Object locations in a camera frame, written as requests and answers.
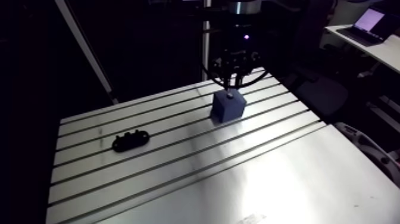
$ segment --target cable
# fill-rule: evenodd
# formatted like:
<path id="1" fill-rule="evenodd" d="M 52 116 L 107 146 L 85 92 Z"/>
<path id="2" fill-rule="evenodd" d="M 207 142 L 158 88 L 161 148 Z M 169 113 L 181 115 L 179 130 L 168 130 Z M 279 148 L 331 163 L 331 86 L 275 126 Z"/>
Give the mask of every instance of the cable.
<path id="1" fill-rule="evenodd" d="M 263 78 L 268 74 L 267 71 L 264 71 L 263 74 L 261 74 L 260 76 L 258 76 L 257 78 L 255 78 L 254 80 L 252 80 L 252 81 L 250 81 L 250 82 L 248 82 L 248 83 L 241 84 L 241 85 L 238 85 L 238 86 L 233 86 L 233 85 L 224 86 L 223 83 L 219 82 L 217 79 L 215 79 L 215 78 L 213 77 L 213 75 L 210 74 L 210 72 L 205 68 L 203 62 L 201 62 L 200 65 L 201 65 L 201 69 L 205 72 L 205 74 L 207 75 L 207 77 L 208 77 L 209 79 L 211 79 L 213 82 L 215 82 L 215 83 L 218 84 L 219 86 L 222 86 L 223 88 L 229 88 L 229 89 L 239 89 L 239 88 L 244 88 L 244 87 L 253 85 L 253 84 L 255 84 L 256 82 L 258 82 L 258 81 L 260 81 L 261 79 L 263 79 Z"/>

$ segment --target aluminum table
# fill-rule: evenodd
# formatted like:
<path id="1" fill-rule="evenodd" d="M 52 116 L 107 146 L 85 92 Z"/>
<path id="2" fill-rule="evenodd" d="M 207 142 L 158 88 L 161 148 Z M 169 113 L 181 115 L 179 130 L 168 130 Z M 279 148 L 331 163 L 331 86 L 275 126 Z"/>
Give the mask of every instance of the aluminum table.
<path id="1" fill-rule="evenodd" d="M 262 72 L 255 70 L 244 82 Z M 46 222 L 400 223 L 400 191 L 274 77 L 209 118 L 206 81 L 62 119 Z M 116 135 L 146 130 L 124 153 Z"/>

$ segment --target metal work surface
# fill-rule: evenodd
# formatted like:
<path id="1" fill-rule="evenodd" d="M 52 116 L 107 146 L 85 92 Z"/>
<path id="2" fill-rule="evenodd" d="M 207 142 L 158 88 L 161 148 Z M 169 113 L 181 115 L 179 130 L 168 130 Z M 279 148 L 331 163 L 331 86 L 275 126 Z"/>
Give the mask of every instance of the metal work surface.
<path id="1" fill-rule="evenodd" d="M 326 126 L 100 223 L 395 224 L 399 208 L 399 189 Z"/>

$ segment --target laptop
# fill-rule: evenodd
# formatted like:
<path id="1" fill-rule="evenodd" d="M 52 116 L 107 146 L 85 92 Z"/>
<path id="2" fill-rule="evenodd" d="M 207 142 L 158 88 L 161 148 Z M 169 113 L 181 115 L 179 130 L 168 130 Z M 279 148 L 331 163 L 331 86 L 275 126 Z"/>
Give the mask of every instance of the laptop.
<path id="1" fill-rule="evenodd" d="M 376 8 L 368 8 L 352 27 L 337 32 L 364 46 L 373 46 L 383 43 L 398 27 L 398 17 Z"/>

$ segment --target laptop screen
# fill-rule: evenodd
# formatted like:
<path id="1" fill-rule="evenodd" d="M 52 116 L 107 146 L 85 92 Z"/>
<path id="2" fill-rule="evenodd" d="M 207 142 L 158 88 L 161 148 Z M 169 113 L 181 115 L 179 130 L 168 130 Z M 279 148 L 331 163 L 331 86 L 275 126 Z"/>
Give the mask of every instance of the laptop screen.
<path id="1" fill-rule="evenodd" d="M 370 32 L 371 29 L 383 18 L 384 14 L 369 8 L 354 26 L 360 30 Z"/>
<path id="2" fill-rule="evenodd" d="M 400 20 L 392 14 L 369 8 L 353 25 L 380 40 L 386 40 L 400 25 Z"/>

